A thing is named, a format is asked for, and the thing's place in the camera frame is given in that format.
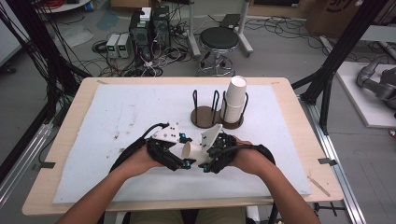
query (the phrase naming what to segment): stool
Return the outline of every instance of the stool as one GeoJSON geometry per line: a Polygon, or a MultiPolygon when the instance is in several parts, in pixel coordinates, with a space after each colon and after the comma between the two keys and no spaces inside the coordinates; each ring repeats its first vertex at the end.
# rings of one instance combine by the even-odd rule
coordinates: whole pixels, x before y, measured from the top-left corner
{"type": "Polygon", "coordinates": [[[199,62],[200,72],[212,76],[235,74],[233,62],[222,55],[234,51],[238,46],[238,35],[233,30],[224,27],[208,28],[201,32],[199,42],[203,49],[208,50],[208,53],[199,62]]]}

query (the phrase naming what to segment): white board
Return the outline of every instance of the white board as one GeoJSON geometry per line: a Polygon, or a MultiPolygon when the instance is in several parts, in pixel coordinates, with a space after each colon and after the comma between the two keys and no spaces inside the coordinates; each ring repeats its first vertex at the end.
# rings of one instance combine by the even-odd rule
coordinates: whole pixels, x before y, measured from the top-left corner
{"type": "MultiPolygon", "coordinates": [[[[372,91],[356,85],[356,77],[366,65],[367,63],[343,63],[337,71],[341,83],[366,127],[395,128],[396,111],[387,107],[372,91]]],[[[394,65],[379,64],[371,79],[379,82],[382,72],[393,67],[394,65]]]]}
{"type": "MultiPolygon", "coordinates": [[[[193,126],[190,120],[194,90],[198,90],[198,106],[211,106],[214,90],[222,95],[227,86],[99,86],[65,163],[53,202],[76,202],[108,174],[120,149],[128,147],[153,124],[178,122],[182,133],[195,142],[201,141],[201,133],[205,130],[193,126]]],[[[236,130],[224,131],[253,144],[267,146],[278,167],[298,192],[311,194],[272,87],[247,86],[247,92],[249,103],[243,125],[236,130]]],[[[171,151],[180,157],[182,147],[177,144],[171,151]]],[[[163,167],[129,179],[113,202],[255,196],[268,197],[270,193],[257,176],[234,167],[226,167],[218,175],[205,174],[196,166],[175,172],[163,167]]]]}

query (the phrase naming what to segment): forearm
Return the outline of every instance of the forearm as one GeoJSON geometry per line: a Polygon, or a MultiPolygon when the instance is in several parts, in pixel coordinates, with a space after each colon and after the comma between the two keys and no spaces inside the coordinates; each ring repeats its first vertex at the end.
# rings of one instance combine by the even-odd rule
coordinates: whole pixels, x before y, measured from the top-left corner
{"type": "Polygon", "coordinates": [[[266,161],[259,178],[270,190],[276,207],[286,223],[319,223],[303,197],[271,162],[266,161]]]}
{"type": "Polygon", "coordinates": [[[111,173],[78,200],[57,223],[96,223],[125,180],[119,173],[111,173]]]}

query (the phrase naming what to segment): gray floor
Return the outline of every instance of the gray floor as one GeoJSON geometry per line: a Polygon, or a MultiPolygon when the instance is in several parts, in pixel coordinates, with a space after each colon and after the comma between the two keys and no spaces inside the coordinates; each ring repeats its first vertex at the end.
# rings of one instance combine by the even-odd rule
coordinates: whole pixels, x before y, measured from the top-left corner
{"type": "MultiPolygon", "coordinates": [[[[119,19],[109,10],[95,10],[87,13],[82,9],[73,10],[56,15],[57,21],[82,21],[73,24],[82,24],[89,29],[94,37],[92,40],[73,48],[80,60],[99,58],[91,51],[94,42],[106,39],[113,32],[126,32],[129,21],[119,19]]],[[[208,17],[195,21],[195,27],[210,20],[208,17]]],[[[207,22],[203,28],[214,25],[207,22]]],[[[323,64],[326,55],[320,44],[313,38],[284,38],[268,32],[264,27],[260,29],[246,28],[246,37],[254,48],[249,58],[242,50],[229,53],[237,75],[244,77],[286,77],[290,83],[306,77],[323,64]]],[[[373,59],[378,53],[368,48],[366,43],[359,43],[354,53],[359,55],[360,62],[367,62],[366,58],[373,59]]],[[[0,161],[3,161],[9,151],[15,146],[21,135],[33,121],[39,110],[46,103],[46,83],[35,70],[29,57],[20,52],[11,60],[17,68],[17,73],[0,74],[0,161]]],[[[128,63],[128,60],[118,61],[118,65],[128,63]]],[[[87,69],[98,75],[106,65],[103,62],[90,63],[87,69]]],[[[193,77],[196,75],[198,64],[191,60],[185,63],[172,63],[163,69],[164,77],[193,77]]],[[[347,178],[355,192],[361,210],[367,223],[394,223],[396,220],[396,177],[393,174],[396,168],[396,140],[389,137],[388,130],[366,128],[359,114],[348,99],[346,92],[337,78],[332,87],[332,99],[329,112],[329,132],[337,150],[340,161],[345,169],[347,178]]],[[[21,207],[35,181],[37,172],[28,170],[18,186],[7,199],[0,210],[2,223],[51,223],[58,217],[27,217],[22,214],[21,207]]],[[[263,217],[268,208],[263,208],[263,217]]],[[[337,211],[335,217],[332,211],[320,210],[319,217],[323,223],[348,223],[347,213],[337,211]]],[[[109,214],[111,223],[114,214],[109,214]]]]}

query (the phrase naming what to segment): round wooden base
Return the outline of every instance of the round wooden base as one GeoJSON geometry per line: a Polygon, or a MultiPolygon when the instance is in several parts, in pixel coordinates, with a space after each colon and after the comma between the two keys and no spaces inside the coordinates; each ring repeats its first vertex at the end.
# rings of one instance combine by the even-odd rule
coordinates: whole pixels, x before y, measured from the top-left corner
{"type": "Polygon", "coordinates": [[[212,111],[212,108],[206,105],[199,106],[191,112],[191,122],[197,126],[198,128],[208,129],[213,127],[215,124],[220,123],[223,125],[225,129],[237,129],[241,127],[244,122],[244,117],[236,123],[228,123],[224,121],[220,116],[219,111],[212,111]]]}

